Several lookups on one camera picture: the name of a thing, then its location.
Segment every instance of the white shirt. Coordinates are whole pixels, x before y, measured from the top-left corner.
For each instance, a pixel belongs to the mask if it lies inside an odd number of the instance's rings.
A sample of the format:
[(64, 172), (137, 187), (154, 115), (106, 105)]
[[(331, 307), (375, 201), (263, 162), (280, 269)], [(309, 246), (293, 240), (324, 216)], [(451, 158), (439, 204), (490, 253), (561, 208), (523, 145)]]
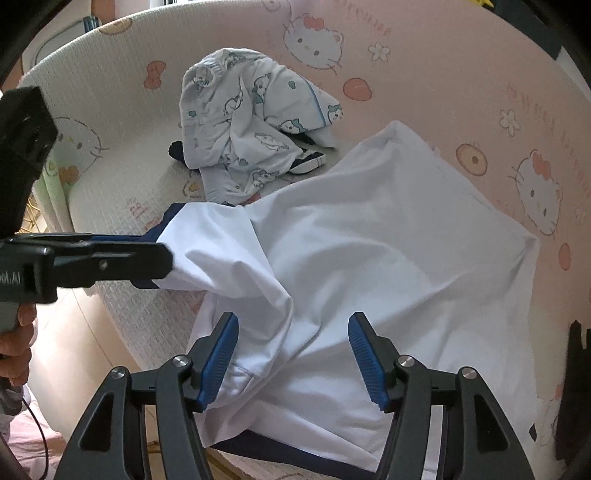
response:
[(174, 252), (161, 288), (209, 291), (191, 345), (224, 311), (240, 321), (218, 398), (197, 416), (204, 445), (251, 429), (374, 471), (391, 416), (371, 402), (349, 345), (357, 311), (429, 368), (475, 367), (531, 441), (538, 240), (405, 125), (247, 207), (187, 204), (158, 241)]

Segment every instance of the pink bow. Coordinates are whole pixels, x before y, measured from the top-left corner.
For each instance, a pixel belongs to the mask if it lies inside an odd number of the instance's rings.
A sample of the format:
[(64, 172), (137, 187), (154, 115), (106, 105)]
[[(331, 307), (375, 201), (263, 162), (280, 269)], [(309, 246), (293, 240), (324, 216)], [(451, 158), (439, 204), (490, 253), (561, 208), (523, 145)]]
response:
[(540, 155), (536, 151), (533, 152), (532, 161), (534, 163), (535, 174), (542, 175), (544, 177), (544, 180), (548, 180), (550, 178), (550, 176), (552, 175), (552, 172), (550, 169), (550, 162), (547, 160), (544, 160), (542, 158), (542, 155)]
[(324, 20), (311, 17), (310, 15), (304, 15), (304, 26), (309, 30), (313, 28), (318, 32), (324, 28)]

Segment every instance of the black cable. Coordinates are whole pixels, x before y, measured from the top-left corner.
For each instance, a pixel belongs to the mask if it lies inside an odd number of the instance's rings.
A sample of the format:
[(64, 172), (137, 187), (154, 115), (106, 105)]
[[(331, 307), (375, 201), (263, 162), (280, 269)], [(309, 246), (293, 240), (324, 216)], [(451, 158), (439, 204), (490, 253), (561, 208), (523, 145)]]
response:
[(43, 439), (43, 446), (45, 447), (45, 470), (43, 472), (43, 475), (41, 475), (39, 477), (39, 480), (45, 480), (45, 478), (47, 477), (47, 473), (49, 472), (49, 447), (47, 446), (47, 440), (45, 439), (45, 434), (43, 433), (43, 429), (41, 428), (41, 424), (39, 423), (39, 420), (37, 420), (37, 417), (35, 416), (35, 414), (31, 410), (31, 407), (29, 406), (29, 404), (27, 403), (27, 401), (24, 398), (22, 399), (22, 402), (25, 404), (27, 410), (31, 414), (31, 417), (33, 417), (33, 420), (35, 420), (35, 423), (37, 424), (37, 427), (39, 428), (39, 432), (41, 432), (41, 438)]

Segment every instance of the pink fabric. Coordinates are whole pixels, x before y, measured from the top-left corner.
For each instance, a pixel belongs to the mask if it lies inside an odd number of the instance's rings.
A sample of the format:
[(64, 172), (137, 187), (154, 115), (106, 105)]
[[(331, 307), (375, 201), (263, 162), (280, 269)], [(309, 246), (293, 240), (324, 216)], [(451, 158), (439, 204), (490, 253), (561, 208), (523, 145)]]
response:
[[(37, 400), (31, 401), (31, 410), (43, 429), (49, 448), (50, 465), (55, 469), (66, 448), (66, 440), (61, 433), (55, 432), (47, 424), (41, 410), (39, 410)], [(43, 439), (41, 438), (41, 433), (35, 420), (33, 420), (28, 410), (16, 416), (10, 424), (10, 441), (8, 446), (32, 478), (38, 478), (43, 473), (43, 468), (45, 467)]]

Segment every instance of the metal pivot screw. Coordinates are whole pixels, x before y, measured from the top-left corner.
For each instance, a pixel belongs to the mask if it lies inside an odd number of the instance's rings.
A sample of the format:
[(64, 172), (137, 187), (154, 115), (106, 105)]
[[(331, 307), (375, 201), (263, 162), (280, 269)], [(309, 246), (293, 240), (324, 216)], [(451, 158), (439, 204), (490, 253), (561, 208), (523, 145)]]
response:
[(411, 367), (414, 365), (414, 358), (410, 355), (400, 355), (398, 357), (398, 363), (403, 367)]
[(471, 367), (464, 367), (462, 368), (462, 376), (464, 378), (467, 378), (468, 380), (474, 380), (478, 374), (476, 373), (476, 370), (474, 370)]
[(115, 367), (111, 370), (111, 376), (113, 378), (121, 378), (125, 376), (125, 367)]
[(173, 358), (173, 365), (175, 367), (184, 367), (189, 363), (189, 357), (187, 355), (177, 355)]

